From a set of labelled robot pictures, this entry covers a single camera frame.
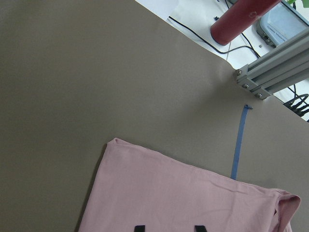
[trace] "red pipe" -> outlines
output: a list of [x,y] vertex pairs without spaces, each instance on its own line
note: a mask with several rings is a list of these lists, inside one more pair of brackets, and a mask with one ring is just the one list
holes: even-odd
[[281,0],[238,0],[211,26],[212,38],[227,45]]

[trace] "blue tape strip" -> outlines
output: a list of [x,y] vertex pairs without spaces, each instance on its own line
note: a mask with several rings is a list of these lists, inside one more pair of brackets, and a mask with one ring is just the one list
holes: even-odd
[[242,110],[242,114],[241,114],[241,118],[240,118],[240,123],[239,123],[239,129],[238,129],[238,135],[237,135],[237,142],[236,142],[236,147],[235,147],[235,153],[234,153],[232,173],[231,173],[231,178],[233,180],[236,180],[236,177],[237,177],[237,170],[238,170],[238,162],[239,162],[239,156],[240,156],[241,142],[242,142],[243,131],[245,129],[245,122],[246,122],[247,112],[248,112],[248,110],[251,110],[251,109],[253,109],[251,106],[245,105],[243,107],[243,110]]

